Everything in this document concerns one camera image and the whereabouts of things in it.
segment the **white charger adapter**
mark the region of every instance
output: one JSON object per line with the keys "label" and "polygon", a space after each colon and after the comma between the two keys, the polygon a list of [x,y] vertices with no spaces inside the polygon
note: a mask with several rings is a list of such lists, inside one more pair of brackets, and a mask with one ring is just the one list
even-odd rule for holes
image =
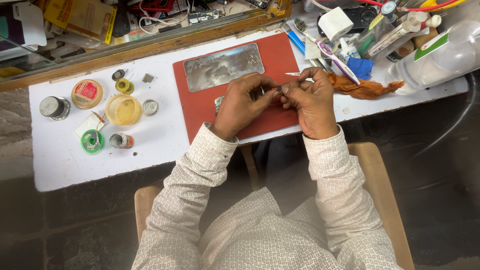
{"label": "white charger adapter", "polygon": [[340,7],[336,7],[320,17],[318,26],[329,40],[334,41],[350,31],[353,22]]}

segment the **wooden chair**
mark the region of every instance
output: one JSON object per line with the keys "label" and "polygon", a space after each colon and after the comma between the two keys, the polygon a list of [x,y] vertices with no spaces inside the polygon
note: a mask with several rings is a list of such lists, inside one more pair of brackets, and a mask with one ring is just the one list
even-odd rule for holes
{"label": "wooden chair", "polygon": [[[252,147],[251,145],[245,145],[241,146],[241,148],[249,170],[252,189],[258,190],[260,184],[252,156]],[[359,158],[360,166],[366,178],[363,188],[372,196],[375,207],[383,221],[383,227],[392,241],[397,264],[405,270],[414,270],[412,256],[392,186],[390,185],[390,180],[388,179],[388,174],[377,146],[373,143],[348,144],[348,151],[350,155]],[[152,211],[153,201],[162,188],[163,179],[155,182],[151,186],[140,188],[135,193],[138,242],[140,242],[142,238],[142,232],[146,229],[145,220]]]}

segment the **white patterned shirt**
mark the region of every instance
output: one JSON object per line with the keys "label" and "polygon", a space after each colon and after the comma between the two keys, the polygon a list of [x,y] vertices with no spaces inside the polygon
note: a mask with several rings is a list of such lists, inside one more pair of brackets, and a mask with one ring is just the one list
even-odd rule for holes
{"label": "white patterned shirt", "polygon": [[263,188],[221,214],[200,237],[210,187],[226,180],[238,144],[236,137],[226,142],[209,127],[202,125],[164,180],[133,270],[401,269],[340,126],[328,139],[303,136],[310,176],[317,181],[315,198],[282,216]]}

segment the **chair armrest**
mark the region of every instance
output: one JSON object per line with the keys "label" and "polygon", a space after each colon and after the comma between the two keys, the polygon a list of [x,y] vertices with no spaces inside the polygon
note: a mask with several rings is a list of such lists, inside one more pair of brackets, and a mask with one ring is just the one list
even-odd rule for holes
{"label": "chair armrest", "polygon": [[348,151],[359,158],[366,179],[363,188],[372,197],[383,227],[392,241],[396,263],[405,270],[414,270],[402,219],[380,151],[373,143],[348,144]]}
{"label": "chair armrest", "polygon": [[147,228],[145,221],[152,212],[153,201],[163,189],[164,179],[165,178],[152,185],[142,187],[135,192],[135,217],[137,219],[138,243],[140,243],[142,233]]}

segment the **product box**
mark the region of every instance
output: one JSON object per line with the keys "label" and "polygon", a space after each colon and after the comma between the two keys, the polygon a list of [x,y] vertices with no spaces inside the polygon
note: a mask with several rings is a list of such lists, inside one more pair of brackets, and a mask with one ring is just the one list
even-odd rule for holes
{"label": "product box", "polygon": [[43,17],[53,24],[110,44],[117,7],[95,0],[51,0]]}

